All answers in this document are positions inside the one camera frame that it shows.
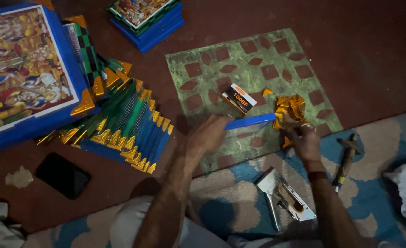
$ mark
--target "gold corner ornament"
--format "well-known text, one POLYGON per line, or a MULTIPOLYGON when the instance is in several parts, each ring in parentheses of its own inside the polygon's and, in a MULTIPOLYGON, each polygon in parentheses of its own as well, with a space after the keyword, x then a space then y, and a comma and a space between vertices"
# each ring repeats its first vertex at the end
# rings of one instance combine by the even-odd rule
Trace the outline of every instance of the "gold corner ornament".
POLYGON ((157 123, 156 123, 157 127, 160 127, 162 125, 163 119, 164 119, 163 116, 158 117, 157 123))
POLYGON ((97 76, 94 79, 94 84, 93 84, 93 93, 96 99, 99 99, 102 97, 102 95, 105 94, 105 86, 103 85, 103 80, 102 76, 97 76))
POLYGON ((139 100, 143 101, 148 93, 148 90, 144 89, 140 94, 139 100))
POLYGON ((138 162, 137 164, 131 164, 131 166, 133 166, 134 168, 136 168, 140 171, 146 172, 146 170, 147 170, 147 167, 145 166, 146 160, 147 159, 144 158, 144 159, 142 159, 142 161, 138 162))
POLYGON ((150 111, 153 111, 154 110, 154 108, 155 108, 155 100, 150 100, 149 101, 149 110, 150 111))
POLYGON ((105 123, 107 122, 107 118, 103 119, 100 123, 99 126, 97 126, 96 131, 102 132, 102 129, 105 127, 105 123))
POLYGON ((135 141, 135 135, 128 139, 128 141, 126 142, 126 144, 124 146, 125 149, 131 150, 133 148, 134 141, 135 141))
POLYGON ((73 141, 72 146, 75 146, 75 145, 79 144, 84 139, 84 136, 85 136, 86 133, 87 133, 87 131, 85 130, 77 139, 75 139, 73 141))
POLYGON ((118 62, 119 62, 119 64, 122 65, 122 67, 123 67, 123 73, 124 73, 125 75, 129 75, 129 73, 131 72, 131 68, 133 67, 133 65, 130 64, 130 63, 126 63, 126 62, 120 61, 120 60, 118 60, 118 62))
POLYGON ((68 141, 79 131, 77 128, 70 129, 66 132, 62 132, 59 134, 59 139, 62 141, 63 144, 67 144, 68 141))
POLYGON ((168 134, 169 134, 169 135, 171 135, 171 134, 173 133, 173 129, 174 129, 174 126, 173 126, 173 125, 169 125, 169 126, 168 126, 168 134))
POLYGON ((108 146, 109 148, 122 151, 123 146, 124 146, 124 144, 125 144, 125 142, 126 142, 126 139, 127 139, 127 138, 124 136, 124 137, 122 137, 122 138, 119 140, 119 142, 118 142, 116 145, 108 144, 107 146, 108 146))
POLYGON ((171 122, 170 119, 167 119, 167 118, 163 119, 162 132, 166 131, 170 122, 171 122))
POLYGON ((154 110, 154 111, 152 112, 152 121, 153 121, 154 123, 157 122, 157 119, 158 119, 158 116, 159 116, 159 115, 160 115, 160 112, 159 112, 159 111, 154 110))
POLYGON ((121 152, 121 156, 126 158, 125 161, 130 162, 133 160, 135 154, 137 153, 137 146, 133 147, 133 149, 129 150, 129 151, 124 151, 121 152))
POLYGON ((133 158, 133 159, 127 158, 127 159, 125 159, 125 161, 127 161, 127 162, 129 162, 131 164, 137 165, 140 162, 141 158, 142 158, 142 153, 138 153, 135 156, 135 158, 133 158))
POLYGON ((105 80, 106 88, 113 87, 116 82, 120 80, 119 76, 117 76, 116 73, 114 73, 114 71, 112 71, 110 68, 105 67, 104 72, 107 75, 107 79, 105 80))
POLYGON ((152 90, 147 90, 147 95, 145 97, 145 101, 148 103, 150 103, 150 101, 151 101, 151 93, 152 93, 152 90))
POLYGON ((94 104, 94 100, 90 94, 88 89, 84 89, 82 92, 82 99, 78 106, 74 107, 71 111, 71 116, 77 116, 88 112, 91 109, 94 109, 96 106, 94 104))
POLYGON ((140 92, 140 91, 143 89, 144 82, 141 81, 141 80, 136 79, 136 80, 135 80, 135 83, 136 83, 136 85, 135 85, 135 90, 136 90, 137 92, 140 92))
POLYGON ((64 20, 77 23, 77 24, 79 24, 79 26, 87 29, 87 23, 85 22, 85 18, 83 15, 75 15, 72 17, 67 17, 64 20))
POLYGON ((155 170, 155 166, 156 166, 156 165, 157 165, 157 164, 152 164, 151 167, 148 168, 148 173, 152 174, 152 173, 154 172, 154 170, 155 170))
POLYGON ((53 130, 51 133, 47 134, 45 137, 38 139, 38 142, 36 143, 37 145, 41 145, 44 142, 47 144, 49 143, 53 138, 58 136, 59 131, 58 130, 53 130))
POLYGON ((126 84, 129 82, 129 77, 123 74, 120 70, 116 70, 116 75, 122 79, 123 83, 119 85, 118 90, 120 90, 122 87, 126 86, 126 84))
POLYGON ((94 141, 96 143, 99 143, 101 145, 105 145, 107 142, 108 136, 110 135, 111 130, 107 129, 103 133, 93 136, 90 138, 91 141, 94 141))
POLYGON ((117 144, 117 142, 118 142, 118 139, 120 139, 120 130, 117 130, 115 133, 113 133, 113 135, 110 137, 110 140, 109 140, 109 144, 112 144, 112 145, 116 145, 117 144))

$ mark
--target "printed picture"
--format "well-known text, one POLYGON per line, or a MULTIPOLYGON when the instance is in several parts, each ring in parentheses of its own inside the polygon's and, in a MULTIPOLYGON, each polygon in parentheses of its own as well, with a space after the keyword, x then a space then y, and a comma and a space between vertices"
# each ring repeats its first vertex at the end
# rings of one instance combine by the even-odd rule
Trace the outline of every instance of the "printed picture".
POLYGON ((170 2, 172 0, 119 0, 111 9, 137 29, 170 2))
POLYGON ((0 15, 0 131, 78 97, 41 6, 0 15))

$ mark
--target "black phone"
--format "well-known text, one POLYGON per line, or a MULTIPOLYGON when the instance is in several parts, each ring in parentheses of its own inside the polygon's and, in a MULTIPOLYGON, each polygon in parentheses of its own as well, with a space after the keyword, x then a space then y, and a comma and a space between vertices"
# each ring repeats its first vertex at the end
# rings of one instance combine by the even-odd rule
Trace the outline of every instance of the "black phone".
POLYGON ((56 153, 50 153, 37 167, 35 176, 70 200, 76 199, 91 175, 56 153))

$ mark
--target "crumpled gold foil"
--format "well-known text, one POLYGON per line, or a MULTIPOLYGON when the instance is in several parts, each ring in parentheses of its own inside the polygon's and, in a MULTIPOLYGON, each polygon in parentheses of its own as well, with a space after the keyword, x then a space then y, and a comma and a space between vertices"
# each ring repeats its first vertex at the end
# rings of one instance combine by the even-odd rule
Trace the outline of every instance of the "crumpled gold foil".
MULTIPOLYGON (((283 129, 283 118, 284 113, 287 113, 290 118, 296 122, 301 122, 302 124, 310 124, 304 117, 304 109, 306 102, 304 98, 299 95, 294 95, 291 97, 281 97, 277 96, 277 102, 275 104, 275 120, 273 122, 273 128, 283 129)), ((290 140, 284 137, 283 148, 291 145, 290 140)))

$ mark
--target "gold foil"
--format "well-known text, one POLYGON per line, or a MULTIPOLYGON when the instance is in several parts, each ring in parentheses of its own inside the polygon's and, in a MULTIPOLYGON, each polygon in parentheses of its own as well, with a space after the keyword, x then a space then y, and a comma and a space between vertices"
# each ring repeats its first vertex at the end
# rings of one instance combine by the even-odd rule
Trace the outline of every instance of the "gold foil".
POLYGON ((304 118, 304 109, 306 102, 299 95, 294 95, 291 97, 281 97, 277 96, 276 110, 275 110, 275 121, 273 122, 273 127, 275 129, 283 129, 283 114, 288 113, 288 115, 294 120, 299 121, 304 124, 310 124, 304 118))
POLYGON ((265 97, 266 95, 272 94, 272 93, 273 93, 273 91, 271 89, 264 89, 262 91, 262 97, 265 97))

